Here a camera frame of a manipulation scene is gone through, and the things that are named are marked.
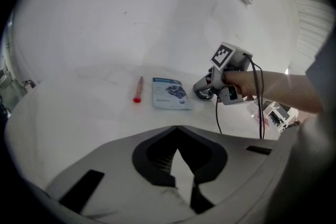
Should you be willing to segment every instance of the red-capped marker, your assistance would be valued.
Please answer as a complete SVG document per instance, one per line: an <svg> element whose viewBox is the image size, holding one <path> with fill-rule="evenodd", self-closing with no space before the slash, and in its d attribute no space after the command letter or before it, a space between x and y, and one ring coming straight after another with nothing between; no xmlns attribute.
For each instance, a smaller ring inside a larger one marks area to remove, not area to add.
<svg viewBox="0 0 336 224"><path fill-rule="evenodd" d="M140 103L141 102L141 92L142 92L142 83L143 83L143 77L141 76L138 86L137 86L137 91L135 93L135 96L133 98L133 101L135 103Z"/></svg>

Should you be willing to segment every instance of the pamphlet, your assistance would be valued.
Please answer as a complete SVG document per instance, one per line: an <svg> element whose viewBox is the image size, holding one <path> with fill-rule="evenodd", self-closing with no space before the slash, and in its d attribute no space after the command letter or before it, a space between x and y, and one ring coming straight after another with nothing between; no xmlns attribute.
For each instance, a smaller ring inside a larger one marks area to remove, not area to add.
<svg viewBox="0 0 336 224"><path fill-rule="evenodd" d="M153 105L164 109L192 109L178 80L153 78Z"/></svg>

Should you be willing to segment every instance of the black cable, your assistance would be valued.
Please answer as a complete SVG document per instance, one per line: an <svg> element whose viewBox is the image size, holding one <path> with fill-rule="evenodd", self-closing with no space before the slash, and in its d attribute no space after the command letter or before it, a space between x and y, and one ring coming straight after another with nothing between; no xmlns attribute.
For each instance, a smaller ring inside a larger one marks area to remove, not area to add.
<svg viewBox="0 0 336 224"><path fill-rule="evenodd" d="M265 120L264 120L264 110L262 109L263 107L263 98L264 98L264 75L263 75L263 70L261 69L261 67L259 65L256 65L255 63L253 63L257 68L260 69L260 72L261 72L261 111L262 111L262 114L263 114L263 117L262 117L262 124L263 124L263 127L264 127L264 130L263 130L263 134L262 134L262 139L264 139L265 137Z"/></svg>
<svg viewBox="0 0 336 224"><path fill-rule="evenodd" d="M254 77L254 83L255 83L256 91L257 91L257 101L258 101L258 110L259 110L259 138L263 139L263 136L261 134L261 117L262 117L262 115L261 115L260 92L259 92L257 71L256 71L256 67L255 67L251 57L249 55L246 55L246 58L250 61L251 65L252 65L252 69L253 69L253 77Z"/></svg>
<svg viewBox="0 0 336 224"><path fill-rule="evenodd" d="M219 97L217 97L217 101L216 101L216 121L217 121L218 129L219 129L220 133L222 133L221 127L220 127L219 122L218 122L218 114L217 114L218 99L219 99Z"/></svg>

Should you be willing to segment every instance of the white table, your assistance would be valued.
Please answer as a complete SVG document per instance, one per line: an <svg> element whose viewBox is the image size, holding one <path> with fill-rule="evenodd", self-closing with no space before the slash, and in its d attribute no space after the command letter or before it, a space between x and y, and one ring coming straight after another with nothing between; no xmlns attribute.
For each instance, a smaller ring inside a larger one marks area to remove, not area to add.
<svg viewBox="0 0 336 224"><path fill-rule="evenodd" d="M132 99L140 76L144 77L142 102L136 104ZM109 141L168 125L218 132L215 98L200 100L192 92L201 76L125 65L83 67L62 73L45 80L20 101L7 123L6 143L20 174L45 189L58 173ZM153 77L180 80L194 109L153 107ZM224 134L259 138L258 122L247 105L219 104L218 118ZM274 129L265 133L265 139L278 137Z"/></svg>

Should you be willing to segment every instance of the electronic device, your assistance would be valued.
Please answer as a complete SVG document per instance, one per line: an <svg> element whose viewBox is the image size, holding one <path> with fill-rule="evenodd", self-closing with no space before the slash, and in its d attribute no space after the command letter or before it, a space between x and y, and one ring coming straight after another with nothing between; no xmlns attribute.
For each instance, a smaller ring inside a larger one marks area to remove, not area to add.
<svg viewBox="0 0 336 224"><path fill-rule="evenodd" d="M207 75L194 84L193 91L200 99L211 99L215 94L223 104L243 102L240 90L223 82L223 74L225 71L246 71L252 56L237 46L221 43L211 58L213 66Z"/></svg>

